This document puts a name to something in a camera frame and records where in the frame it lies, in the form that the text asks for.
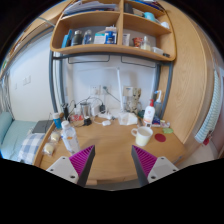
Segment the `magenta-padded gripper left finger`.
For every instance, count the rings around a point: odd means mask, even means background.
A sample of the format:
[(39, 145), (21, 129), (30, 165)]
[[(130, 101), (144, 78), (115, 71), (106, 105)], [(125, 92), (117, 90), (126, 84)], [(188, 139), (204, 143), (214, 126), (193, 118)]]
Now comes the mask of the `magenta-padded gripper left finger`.
[(70, 157), (60, 157), (47, 171), (78, 186), (84, 187), (94, 157), (95, 146), (92, 145)]

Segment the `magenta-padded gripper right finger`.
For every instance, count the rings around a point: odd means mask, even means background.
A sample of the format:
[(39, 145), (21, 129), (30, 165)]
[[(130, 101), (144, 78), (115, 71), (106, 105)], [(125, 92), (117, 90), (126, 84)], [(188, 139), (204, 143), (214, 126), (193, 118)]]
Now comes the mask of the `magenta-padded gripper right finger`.
[(131, 155), (141, 187), (178, 171), (166, 157), (156, 157), (140, 147), (132, 146)]

